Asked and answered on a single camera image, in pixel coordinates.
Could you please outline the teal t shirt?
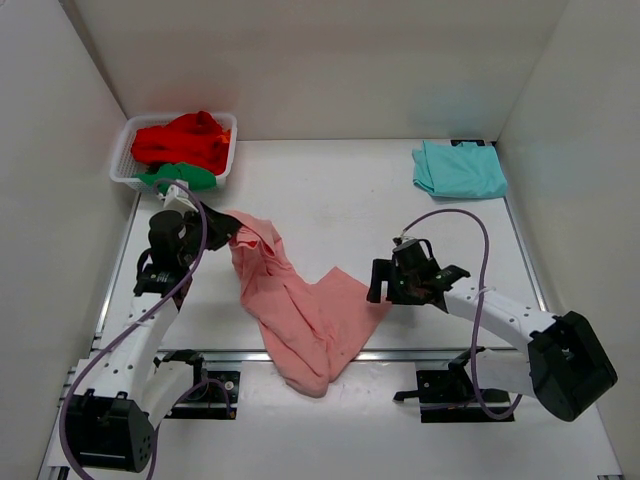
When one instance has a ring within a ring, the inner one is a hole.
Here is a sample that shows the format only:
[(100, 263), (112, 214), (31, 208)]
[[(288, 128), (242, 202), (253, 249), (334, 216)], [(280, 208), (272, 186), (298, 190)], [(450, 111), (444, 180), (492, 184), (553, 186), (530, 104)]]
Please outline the teal t shirt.
[(508, 183), (494, 146), (454, 147), (424, 140), (412, 150), (413, 184), (434, 198), (504, 197)]

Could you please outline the pink t shirt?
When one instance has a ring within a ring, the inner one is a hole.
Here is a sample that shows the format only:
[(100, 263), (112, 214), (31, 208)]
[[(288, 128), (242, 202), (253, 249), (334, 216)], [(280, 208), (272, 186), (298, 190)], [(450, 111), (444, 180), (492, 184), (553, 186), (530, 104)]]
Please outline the pink t shirt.
[(270, 221), (240, 211), (229, 214), (242, 224), (229, 248), (243, 308), (257, 320), (286, 384), (312, 398), (325, 396), (391, 304), (368, 302), (368, 287), (338, 267), (317, 283), (307, 283)]

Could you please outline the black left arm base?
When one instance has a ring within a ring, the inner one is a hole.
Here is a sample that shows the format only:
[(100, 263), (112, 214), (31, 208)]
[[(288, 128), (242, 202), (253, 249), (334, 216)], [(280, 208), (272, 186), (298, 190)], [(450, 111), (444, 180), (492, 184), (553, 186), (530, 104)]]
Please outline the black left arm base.
[(188, 365), (192, 385), (198, 388), (181, 399), (167, 412), (167, 419), (236, 420), (240, 391), (239, 370), (215, 369), (201, 352), (195, 350), (170, 351), (153, 360), (155, 370), (173, 364)]

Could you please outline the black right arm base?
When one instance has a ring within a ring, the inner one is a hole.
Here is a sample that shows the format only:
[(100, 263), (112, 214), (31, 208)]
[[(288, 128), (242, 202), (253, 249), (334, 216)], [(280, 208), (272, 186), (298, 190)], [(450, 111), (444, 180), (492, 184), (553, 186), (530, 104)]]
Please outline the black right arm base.
[(445, 367), (423, 367), (416, 371), (417, 388), (397, 391), (393, 401), (404, 404), (417, 400), (423, 424), (513, 422), (509, 394), (502, 390), (481, 389), (482, 400), (501, 419), (488, 416), (477, 402), (471, 377), (465, 368), (470, 365), (466, 350), (448, 361)]

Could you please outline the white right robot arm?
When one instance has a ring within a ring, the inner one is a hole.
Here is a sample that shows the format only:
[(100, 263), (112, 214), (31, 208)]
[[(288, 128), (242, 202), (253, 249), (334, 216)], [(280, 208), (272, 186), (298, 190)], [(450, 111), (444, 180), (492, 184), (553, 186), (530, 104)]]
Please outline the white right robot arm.
[(432, 305), (477, 323), (511, 347), (508, 352), (468, 349), (420, 381), (416, 390), (396, 393), (397, 402), (417, 398), (456, 407), (502, 391), (534, 398), (556, 418), (573, 421), (618, 381), (583, 315), (536, 311), (482, 288), (468, 271), (440, 267), (426, 239), (398, 240), (390, 258), (373, 261), (367, 300)]

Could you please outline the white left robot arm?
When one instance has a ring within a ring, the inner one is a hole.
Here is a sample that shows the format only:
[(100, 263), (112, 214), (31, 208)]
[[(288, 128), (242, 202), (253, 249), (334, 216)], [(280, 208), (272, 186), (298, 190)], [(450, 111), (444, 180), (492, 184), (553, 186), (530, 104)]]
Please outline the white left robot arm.
[(151, 217), (124, 330), (77, 375), (62, 405), (61, 447), (81, 478), (91, 468), (144, 471), (155, 459), (162, 419), (184, 396), (197, 398), (208, 389), (200, 354), (156, 354), (203, 253), (227, 245), (241, 226), (207, 206)]

